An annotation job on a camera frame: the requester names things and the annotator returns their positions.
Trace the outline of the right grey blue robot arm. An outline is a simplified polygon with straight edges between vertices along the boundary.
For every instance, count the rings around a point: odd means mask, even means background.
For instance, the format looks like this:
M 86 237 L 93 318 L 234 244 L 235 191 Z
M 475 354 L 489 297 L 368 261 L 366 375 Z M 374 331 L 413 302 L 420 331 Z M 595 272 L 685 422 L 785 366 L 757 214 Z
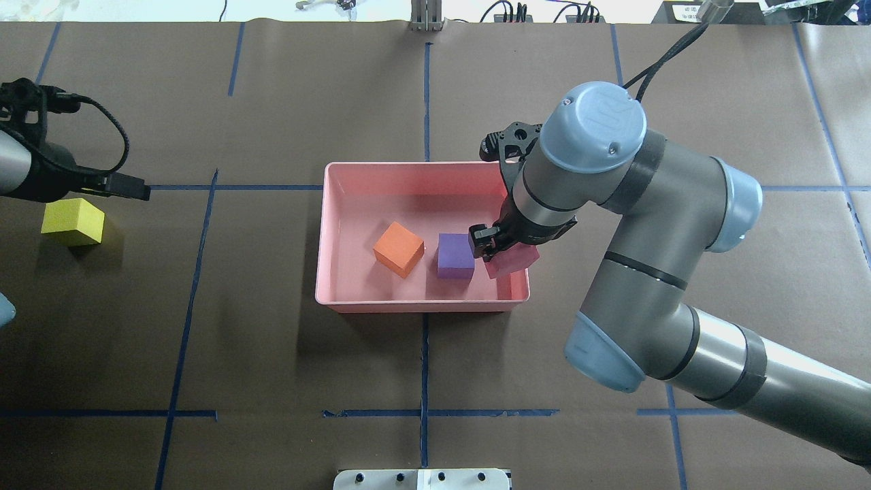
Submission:
M 479 155 L 507 192 L 492 225 L 469 229 L 485 263 L 560 238 L 585 204 L 620 216 L 564 347 L 576 370 L 622 393 L 668 382 L 869 468 L 868 382 L 683 301 L 702 255 L 736 247 L 758 221 L 754 177 L 669 142 L 603 81 L 572 88 L 542 124 L 488 134 Z

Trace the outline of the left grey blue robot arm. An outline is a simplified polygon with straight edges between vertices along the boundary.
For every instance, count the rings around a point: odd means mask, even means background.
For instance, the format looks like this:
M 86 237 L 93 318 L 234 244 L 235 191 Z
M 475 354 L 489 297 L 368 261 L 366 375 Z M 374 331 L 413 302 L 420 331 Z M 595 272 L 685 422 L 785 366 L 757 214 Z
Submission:
M 79 167 L 62 146 L 19 142 L 2 133 L 1 193 L 46 204 L 44 233 L 67 247 L 90 247 L 102 242 L 105 214 L 82 198 L 66 198 L 68 193 L 147 201 L 150 187 L 117 171 Z

